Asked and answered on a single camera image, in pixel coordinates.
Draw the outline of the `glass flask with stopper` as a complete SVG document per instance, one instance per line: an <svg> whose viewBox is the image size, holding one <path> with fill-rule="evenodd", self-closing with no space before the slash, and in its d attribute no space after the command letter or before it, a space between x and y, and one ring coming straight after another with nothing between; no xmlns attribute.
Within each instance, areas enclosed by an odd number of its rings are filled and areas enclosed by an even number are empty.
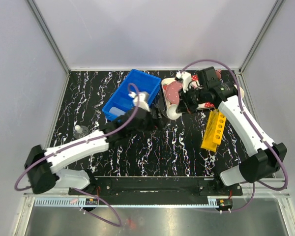
<svg viewBox="0 0 295 236"><path fill-rule="evenodd" d="M80 139L89 134L89 129L83 125L75 125L73 136L75 139Z"/></svg>

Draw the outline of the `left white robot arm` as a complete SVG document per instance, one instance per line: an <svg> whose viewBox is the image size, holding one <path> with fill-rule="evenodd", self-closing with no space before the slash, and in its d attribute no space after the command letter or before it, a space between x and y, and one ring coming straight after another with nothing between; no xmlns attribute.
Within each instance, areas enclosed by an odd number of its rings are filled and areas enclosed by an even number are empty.
<svg viewBox="0 0 295 236"><path fill-rule="evenodd" d="M79 188L90 195L96 190L96 182L90 179L89 173L86 170L67 170L66 166L120 146L138 132L162 130L168 122L169 119L157 108L151 111L132 109L92 133L62 146L43 149L36 145L31 148L24 164L29 188L34 194L56 188Z"/></svg>

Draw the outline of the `blue compartment bin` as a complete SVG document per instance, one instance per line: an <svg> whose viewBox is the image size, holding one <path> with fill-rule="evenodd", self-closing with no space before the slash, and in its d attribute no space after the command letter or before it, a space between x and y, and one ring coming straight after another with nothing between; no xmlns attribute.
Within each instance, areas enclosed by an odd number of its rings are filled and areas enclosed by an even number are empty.
<svg viewBox="0 0 295 236"><path fill-rule="evenodd" d="M147 92L149 94L149 105L153 103L161 89L161 79L159 77L132 69L102 109L107 120L113 121L117 118L109 113L112 107L117 107L125 112L134 107L132 98L128 95L129 83L134 83L140 92Z"/></svg>

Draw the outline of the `small white dish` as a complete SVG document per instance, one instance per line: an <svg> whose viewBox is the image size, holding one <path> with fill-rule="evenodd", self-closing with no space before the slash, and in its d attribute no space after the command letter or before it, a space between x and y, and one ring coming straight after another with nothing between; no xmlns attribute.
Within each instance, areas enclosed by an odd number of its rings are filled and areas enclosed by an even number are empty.
<svg viewBox="0 0 295 236"><path fill-rule="evenodd" d="M177 104L172 104L168 107L168 109L166 111L168 119L177 120L178 118L180 118L182 116L182 113L178 112L177 109L178 109Z"/></svg>

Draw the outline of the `yellow test tube rack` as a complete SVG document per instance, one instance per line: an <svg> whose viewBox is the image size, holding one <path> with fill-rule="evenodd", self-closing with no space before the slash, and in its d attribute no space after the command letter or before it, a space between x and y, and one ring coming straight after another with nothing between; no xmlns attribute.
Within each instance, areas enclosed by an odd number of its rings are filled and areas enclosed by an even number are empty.
<svg viewBox="0 0 295 236"><path fill-rule="evenodd" d="M208 122L201 143L201 148L216 152L221 145L226 117L218 109L209 113Z"/></svg>

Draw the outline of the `white wash bottle red cap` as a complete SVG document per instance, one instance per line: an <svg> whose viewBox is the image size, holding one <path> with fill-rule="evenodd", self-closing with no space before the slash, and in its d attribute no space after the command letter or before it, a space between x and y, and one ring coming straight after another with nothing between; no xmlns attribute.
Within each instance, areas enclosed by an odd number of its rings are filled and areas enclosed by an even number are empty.
<svg viewBox="0 0 295 236"><path fill-rule="evenodd" d="M125 114L125 111L117 108L117 107L112 107L110 110L109 110L109 113L116 116L116 117L119 117L119 116L122 116Z"/></svg>

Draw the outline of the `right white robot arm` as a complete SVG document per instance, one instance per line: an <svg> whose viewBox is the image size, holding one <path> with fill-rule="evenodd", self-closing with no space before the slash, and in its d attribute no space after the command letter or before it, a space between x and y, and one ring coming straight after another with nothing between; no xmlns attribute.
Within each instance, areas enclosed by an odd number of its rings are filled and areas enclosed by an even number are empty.
<svg viewBox="0 0 295 236"><path fill-rule="evenodd" d="M224 195L230 191L231 185L260 182L262 178L279 170L282 170L285 178L282 186L285 189L289 181L283 165L287 154L286 146L276 143L258 125L240 97L239 86L221 82L214 67L199 71L197 76L202 88L191 87L190 73L180 71L176 74L175 80L182 83L177 113L191 113L201 103L212 103L233 126L249 156L239 165L222 171L220 179L213 183L214 191Z"/></svg>

